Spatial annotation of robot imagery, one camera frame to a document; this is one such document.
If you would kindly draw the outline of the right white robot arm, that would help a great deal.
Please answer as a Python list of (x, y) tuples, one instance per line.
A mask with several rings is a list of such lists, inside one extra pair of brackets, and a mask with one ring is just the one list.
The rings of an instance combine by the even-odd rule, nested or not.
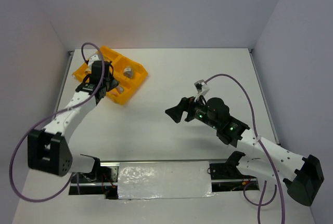
[(226, 161), (226, 172), (232, 178), (241, 174), (281, 183), (296, 202), (311, 206), (324, 175), (318, 158), (292, 153), (265, 138), (257, 140), (254, 131), (232, 117), (221, 98), (208, 101), (182, 98), (178, 105), (165, 113), (176, 123), (186, 112), (186, 122), (198, 120), (216, 130), (217, 137), (234, 151)]

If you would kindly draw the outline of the jar of paper clips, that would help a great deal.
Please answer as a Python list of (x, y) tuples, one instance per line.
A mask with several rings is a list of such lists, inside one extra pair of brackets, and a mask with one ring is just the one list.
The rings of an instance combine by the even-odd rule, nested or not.
[(127, 78), (132, 78), (134, 76), (134, 71), (130, 66), (127, 66), (123, 70), (123, 75)]

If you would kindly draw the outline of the pink highlighter pen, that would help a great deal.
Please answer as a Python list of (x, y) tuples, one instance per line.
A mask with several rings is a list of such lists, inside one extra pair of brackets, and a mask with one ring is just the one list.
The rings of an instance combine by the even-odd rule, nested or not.
[(118, 92), (119, 94), (124, 93), (124, 88), (123, 88), (121, 85), (118, 85), (118, 86), (116, 87), (116, 90), (117, 90), (117, 92)]

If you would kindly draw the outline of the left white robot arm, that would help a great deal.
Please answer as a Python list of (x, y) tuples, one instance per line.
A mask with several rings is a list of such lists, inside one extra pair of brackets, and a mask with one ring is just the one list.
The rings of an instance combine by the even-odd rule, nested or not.
[(91, 155), (73, 155), (69, 141), (83, 119), (99, 104), (106, 93), (119, 82), (113, 77), (110, 62), (92, 63), (91, 74), (76, 88), (66, 106), (41, 130), (28, 134), (28, 167), (30, 169), (63, 177), (67, 173), (83, 173), (91, 182), (101, 178), (100, 160)]

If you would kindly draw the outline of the clear tape roll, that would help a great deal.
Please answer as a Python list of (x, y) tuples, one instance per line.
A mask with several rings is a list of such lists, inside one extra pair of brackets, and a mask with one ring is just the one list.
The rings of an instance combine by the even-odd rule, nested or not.
[(87, 75), (89, 75), (89, 74), (91, 74), (91, 73), (92, 73), (92, 71), (91, 71), (91, 68), (90, 68), (90, 67), (87, 67), (87, 68), (84, 70), (84, 72), (83, 72), (84, 76), (87, 76)]

